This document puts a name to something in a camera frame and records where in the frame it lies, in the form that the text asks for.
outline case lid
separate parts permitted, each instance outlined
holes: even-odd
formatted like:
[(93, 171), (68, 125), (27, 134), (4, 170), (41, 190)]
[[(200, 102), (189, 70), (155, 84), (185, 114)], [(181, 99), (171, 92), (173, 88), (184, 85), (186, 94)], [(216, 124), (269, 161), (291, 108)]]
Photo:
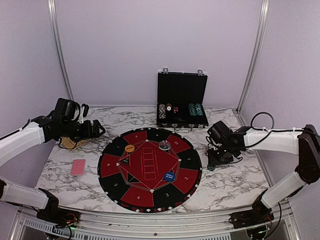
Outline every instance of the case lid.
[(197, 73), (158, 73), (158, 103), (202, 104), (207, 85), (207, 75)]

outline red playing card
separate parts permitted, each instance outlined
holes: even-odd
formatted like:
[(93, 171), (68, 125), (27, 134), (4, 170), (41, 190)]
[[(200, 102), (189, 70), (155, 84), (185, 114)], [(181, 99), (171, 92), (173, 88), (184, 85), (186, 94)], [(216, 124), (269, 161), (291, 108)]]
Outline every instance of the red playing card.
[(85, 159), (73, 160), (73, 164), (72, 164), (72, 168), (71, 168), (71, 175), (72, 176), (84, 175), (85, 174), (85, 166), (86, 166)]

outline poker chip case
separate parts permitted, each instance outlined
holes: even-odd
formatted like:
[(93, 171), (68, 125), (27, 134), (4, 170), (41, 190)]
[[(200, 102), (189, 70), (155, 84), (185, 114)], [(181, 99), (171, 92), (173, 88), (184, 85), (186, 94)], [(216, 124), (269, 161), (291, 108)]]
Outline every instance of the poker chip case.
[(158, 72), (156, 125), (160, 128), (205, 128), (202, 105), (208, 76), (198, 73)]

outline ladder graphic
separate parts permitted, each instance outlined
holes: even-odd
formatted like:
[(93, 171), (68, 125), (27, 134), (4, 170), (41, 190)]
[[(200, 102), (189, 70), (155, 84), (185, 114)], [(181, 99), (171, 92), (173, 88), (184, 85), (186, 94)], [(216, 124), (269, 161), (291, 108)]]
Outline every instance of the ladder graphic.
[(155, 180), (156, 169), (154, 150), (152, 147), (144, 147), (142, 149), (144, 180)]

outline orange token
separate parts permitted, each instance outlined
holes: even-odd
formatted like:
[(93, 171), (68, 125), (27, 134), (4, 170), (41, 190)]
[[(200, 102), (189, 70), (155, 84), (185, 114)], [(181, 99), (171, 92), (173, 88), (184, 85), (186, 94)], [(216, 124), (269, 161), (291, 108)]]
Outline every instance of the orange token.
[(133, 146), (133, 145), (127, 145), (127, 146), (125, 146), (125, 151), (126, 151), (127, 153), (132, 153), (134, 150), (135, 150), (135, 146)]

